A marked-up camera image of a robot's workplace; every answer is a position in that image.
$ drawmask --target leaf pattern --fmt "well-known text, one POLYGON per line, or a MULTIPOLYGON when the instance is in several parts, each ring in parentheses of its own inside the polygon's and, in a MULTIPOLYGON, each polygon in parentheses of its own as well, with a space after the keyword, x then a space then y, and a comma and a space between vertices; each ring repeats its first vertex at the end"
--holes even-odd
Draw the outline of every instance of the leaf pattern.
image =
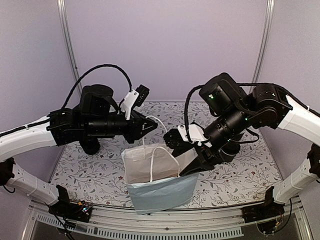
MULTIPOLYGON (((168 129, 184 124, 183 102, 147 102, 137 110, 145 116, 160 118, 168 129)), ((195 121, 206 127, 214 119, 207 104, 190 103, 190 122, 195 121)), ((145 136, 145 143, 163 142, 164 133, 159 124, 156 130, 145 136)), ((242 140, 254 138, 245 133, 242 140)), ((123 136, 101 139, 100 150, 95 155, 85 154, 78 142, 68 144, 51 182, 64 186, 72 200, 131 208, 133 205, 124 183, 125 168, 121 152, 141 144, 142 140, 128 144, 123 136)), ((232 162, 201 172, 191 201, 178 208, 217 208, 262 201, 265 190, 280 180, 276 163, 260 137, 255 143, 242 145, 232 162)))

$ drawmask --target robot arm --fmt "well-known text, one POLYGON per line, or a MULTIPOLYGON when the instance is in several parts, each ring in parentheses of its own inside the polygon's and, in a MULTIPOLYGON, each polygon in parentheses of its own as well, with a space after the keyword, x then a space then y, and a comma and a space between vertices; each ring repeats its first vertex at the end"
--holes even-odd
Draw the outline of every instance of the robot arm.
POLYGON ((199 95, 218 118, 206 128, 195 123, 181 125, 166 133, 164 140, 174 149, 174 156, 191 148, 197 152, 198 156, 181 171, 181 176, 232 161, 240 150, 241 133, 248 127, 279 128, 313 142, 300 167, 266 191, 264 203, 242 209, 245 222, 254 222, 283 214, 284 204, 290 198, 320 178, 320 116, 281 86, 260 83, 246 94, 240 85, 227 73, 209 80, 199 95))
POLYGON ((12 157, 75 141, 80 142, 87 154, 93 155, 100 148, 98 139, 116 135, 123 135, 128 143, 133 143, 158 126, 133 109, 141 106, 148 94, 149 89, 140 85, 126 95, 119 109, 110 87, 100 84, 85 86, 75 108, 62 108, 35 122, 0 133, 0 186, 16 188, 44 202, 57 216, 89 221, 90 204, 71 203, 64 187, 36 178, 16 164, 12 157))

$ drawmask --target white bag handle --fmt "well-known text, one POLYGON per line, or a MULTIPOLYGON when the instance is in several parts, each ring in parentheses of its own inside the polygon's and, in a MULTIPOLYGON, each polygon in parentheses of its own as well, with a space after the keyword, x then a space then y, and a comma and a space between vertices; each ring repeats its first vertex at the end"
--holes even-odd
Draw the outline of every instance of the white bag handle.
POLYGON ((180 164, 179 162, 177 161, 177 159, 175 159, 174 156, 171 155, 170 152, 167 151, 167 149, 165 149, 164 147, 162 146, 157 146, 155 149, 153 149, 152 151, 152 156, 151 156, 151 164, 150 164, 150 183, 154 180, 154 173, 153 173, 153 170, 154 170, 154 156, 155 156, 155 151, 157 149, 162 149, 164 151, 166 151, 169 156, 175 161, 175 163, 178 165, 178 175, 177 175, 177 178, 179 177, 180 175, 180 164))
MULTIPOLYGON (((148 118, 153 118, 153 119, 157 120, 157 121, 163 126, 165 132, 166 132, 166 133, 168 132, 168 129, 166 128, 165 124, 164 124, 159 118, 157 118, 157 117, 155 117, 155 116, 152 116, 152 115, 148 115, 148 116, 146 116, 145 118, 146 118, 146 119, 148 119, 148 118)), ((146 148, 146 145, 145 145, 145 137, 142 138, 142 145, 143 145, 143 148, 146 148)))

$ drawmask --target white bag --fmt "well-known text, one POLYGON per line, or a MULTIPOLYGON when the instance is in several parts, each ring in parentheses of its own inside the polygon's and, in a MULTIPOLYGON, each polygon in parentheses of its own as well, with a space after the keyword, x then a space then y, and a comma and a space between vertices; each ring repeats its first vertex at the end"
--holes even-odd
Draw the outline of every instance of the white bag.
POLYGON ((183 177, 179 174, 197 154, 192 149, 174 158, 170 151, 164 143, 145 145, 143 141, 143 146, 121 153, 124 182, 138 215, 171 209, 190 201, 199 174, 183 177))

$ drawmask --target vertical metal rail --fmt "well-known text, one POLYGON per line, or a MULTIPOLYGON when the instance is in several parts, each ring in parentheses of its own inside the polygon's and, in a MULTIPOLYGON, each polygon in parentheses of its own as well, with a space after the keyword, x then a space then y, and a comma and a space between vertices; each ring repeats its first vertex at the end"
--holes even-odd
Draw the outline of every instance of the vertical metal rail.
POLYGON ((263 34, 262 34, 258 59, 256 61, 256 65, 253 73, 252 83, 258 82, 258 79, 261 73, 261 68, 262 68, 262 64, 263 64, 263 60, 264 60, 264 56, 267 48, 269 33, 271 29, 272 18, 274 14, 274 6, 275 6, 275 0, 267 0, 263 34))
MULTIPOLYGON (((59 11, 59 16, 60 16, 62 33, 63 33, 64 41, 65 41, 65 47, 66 47, 66 50, 68 53, 74 81, 76 82, 80 76, 79 76, 79 72, 78 72, 78 68, 77 68, 74 50, 73 50, 72 43, 71 43, 65 0, 57 0, 57 4, 58 4, 58 11, 59 11)), ((78 91, 79 95, 81 96, 81 92, 82 92, 81 82, 77 85, 77 91, 78 91)))

